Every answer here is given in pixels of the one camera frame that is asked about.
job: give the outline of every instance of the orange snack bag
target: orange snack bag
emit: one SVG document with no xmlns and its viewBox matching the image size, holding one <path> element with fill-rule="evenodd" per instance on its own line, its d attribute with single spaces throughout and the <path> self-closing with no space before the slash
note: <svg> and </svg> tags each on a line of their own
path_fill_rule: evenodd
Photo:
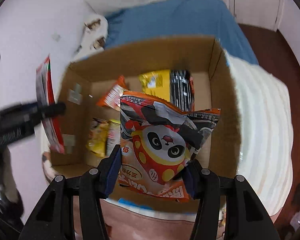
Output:
<svg viewBox="0 0 300 240">
<path fill-rule="evenodd" d="M 187 200 L 178 173 L 218 123 L 220 109 L 183 112 L 155 96 L 125 91 L 120 102 L 119 183 L 138 193 Z"/>
<path fill-rule="evenodd" d="M 127 90 L 124 76 L 120 76 L 112 88 L 97 102 L 97 106 L 109 106 L 120 111 L 120 96 Z"/>
</svg>

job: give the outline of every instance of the panda eye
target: panda eye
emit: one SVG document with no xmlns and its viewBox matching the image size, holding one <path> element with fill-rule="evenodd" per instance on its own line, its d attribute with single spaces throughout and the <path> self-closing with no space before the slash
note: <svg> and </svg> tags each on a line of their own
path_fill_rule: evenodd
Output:
<svg viewBox="0 0 300 240">
<path fill-rule="evenodd" d="M 159 136 L 155 132 L 150 132 L 147 135 L 150 145 L 155 150 L 161 150 L 162 144 L 160 142 Z"/>
<path fill-rule="evenodd" d="M 175 145 L 168 150 L 168 156 L 170 158 L 178 158 L 183 154 L 184 151 L 185 148 L 182 145 Z"/>
</svg>

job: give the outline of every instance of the silver screw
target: silver screw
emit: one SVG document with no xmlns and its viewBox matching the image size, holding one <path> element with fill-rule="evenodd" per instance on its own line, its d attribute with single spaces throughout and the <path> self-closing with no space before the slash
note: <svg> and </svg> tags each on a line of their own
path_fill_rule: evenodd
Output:
<svg viewBox="0 0 300 240">
<path fill-rule="evenodd" d="M 56 176 L 56 177 L 54 178 L 54 180 L 55 180 L 56 182 L 60 182 L 60 181 L 63 180 L 63 176 L 58 175 L 58 176 Z"/>
<path fill-rule="evenodd" d="M 237 178 L 237 180 L 240 181 L 240 182 L 243 182 L 243 181 L 244 181 L 244 176 L 242 176 L 242 175 L 238 175 L 236 178 Z"/>
<path fill-rule="evenodd" d="M 95 174 L 97 174 L 99 171 L 98 171 L 98 169 L 91 169 L 90 171 L 89 171 L 89 173 L 91 174 L 91 175 L 95 175 Z"/>
<path fill-rule="evenodd" d="M 202 169 L 202 170 L 201 170 L 201 173 L 202 173 L 203 175 L 209 175 L 209 174 L 210 174 L 210 170 L 209 170 L 209 169 Z"/>
</svg>

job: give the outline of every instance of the plastic packaging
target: plastic packaging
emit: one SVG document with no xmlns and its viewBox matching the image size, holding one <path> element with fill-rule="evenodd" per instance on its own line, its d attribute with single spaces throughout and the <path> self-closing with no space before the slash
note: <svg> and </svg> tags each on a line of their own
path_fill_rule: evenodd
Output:
<svg viewBox="0 0 300 240">
<path fill-rule="evenodd" d="M 120 121 L 115 119 L 109 120 L 109 132 L 107 140 L 107 156 L 110 156 L 116 144 L 120 144 Z"/>
<path fill-rule="evenodd" d="M 38 104 L 41 106 L 49 106 L 55 103 L 52 90 L 49 56 L 36 70 L 35 86 Z M 64 154 L 65 149 L 58 118 L 47 118 L 42 121 L 42 124 L 50 143 L 50 149 Z"/>
<path fill-rule="evenodd" d="M 182 111 L 194 110 L 194 86 L 187 70 L 158 70 L 139 76 L 142 91 L 171 102 Z"/>
<path fill-rule="evenodd" d="M 106 120 L 93 118 L 87 148 L 98 157 L 106 156 L 106 140 L 109 123 Z"/>
<path fill-rule="evenodd" d="M 97 106 L 109 106 L 120 111 L 120 96 L 127 89 L 124 76 L 120 76 L 112 88 L 97 102 Z"/>
<path fill-rule="evenodd" d="M 220 109 L 183 112 L 158 97 L 121 97 L 119 183 L 139 193 L 188 199 L 178 173 L 194 159 L 219 120 Z"/>
</svg>

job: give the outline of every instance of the wooden floor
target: wooden floor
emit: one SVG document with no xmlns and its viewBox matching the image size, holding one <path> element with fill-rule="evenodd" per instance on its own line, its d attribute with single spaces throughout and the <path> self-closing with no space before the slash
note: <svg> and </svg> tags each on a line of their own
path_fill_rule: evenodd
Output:
<svg viewBox="0 0 300 240">
<path fill-rule="evenodd" d="M 273 32 L 248 25 L 240 27 L 249 40 L 259 65 L 284 82 L 289 89 L 294 131 L 291 152 L 293 183 L 287 201 L 274 224 L 283 237 L 285 227 L 300 209 L 300 66 L 279 31 Z"/>
</svg>

